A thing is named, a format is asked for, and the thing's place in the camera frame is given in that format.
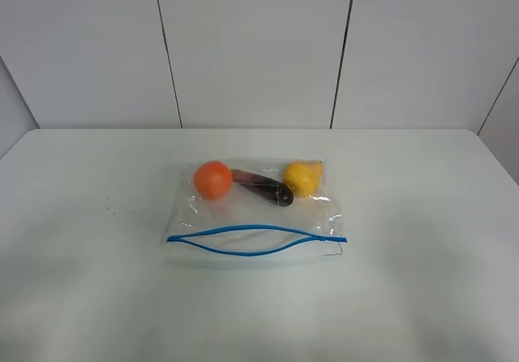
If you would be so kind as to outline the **clear zip bag blue zipper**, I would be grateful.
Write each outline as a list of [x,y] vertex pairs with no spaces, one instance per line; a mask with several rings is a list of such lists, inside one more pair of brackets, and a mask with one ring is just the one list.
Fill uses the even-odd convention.
[[217,160],[232,169],[263,175],[283,183],[291,162],[321,160],[324,176],[312,196],[296,197],[278,207],[234,183],[215,200],[195,189],[193,174],[206,162],[180,166],[174,176],[174,202],[163,241],[213,255],[261,257],[296,249],[305,256],[340,256],[348,239],[344,215],[325,183],[322,159],[230,158]]

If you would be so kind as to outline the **dark purple eggplant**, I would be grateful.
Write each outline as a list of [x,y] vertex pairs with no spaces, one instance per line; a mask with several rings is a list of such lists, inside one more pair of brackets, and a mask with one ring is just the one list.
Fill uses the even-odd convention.
[[284,183],[269,177],[240,169],[232,169],[234,183],[278,207],[288,207],[294,194]]

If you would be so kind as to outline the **yellow lemon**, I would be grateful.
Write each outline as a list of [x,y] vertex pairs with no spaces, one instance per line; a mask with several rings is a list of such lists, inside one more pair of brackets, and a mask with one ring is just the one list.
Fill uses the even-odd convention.
[[296,197],[312,196],[319,188],[319,184],[317,184],[312,177],[307,175],[307,170],[303,162],[291,162],[285,166],[283,184],[287,186]]

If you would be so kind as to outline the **orange round fruit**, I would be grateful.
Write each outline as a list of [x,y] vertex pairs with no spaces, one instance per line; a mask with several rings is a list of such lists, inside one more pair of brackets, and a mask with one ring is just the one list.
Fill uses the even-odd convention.
[[215,200],[231,189],[233,175],[229,167],[222,162],[206,162],[193,174],[193,184],[204,199]]

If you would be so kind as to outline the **yellow pear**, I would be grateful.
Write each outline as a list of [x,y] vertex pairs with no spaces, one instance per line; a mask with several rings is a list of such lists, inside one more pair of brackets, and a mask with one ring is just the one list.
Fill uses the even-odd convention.
[[307,175],[320,184],[324,176],[324,163],[321,160],[304,161],[303,165],[306,167]]

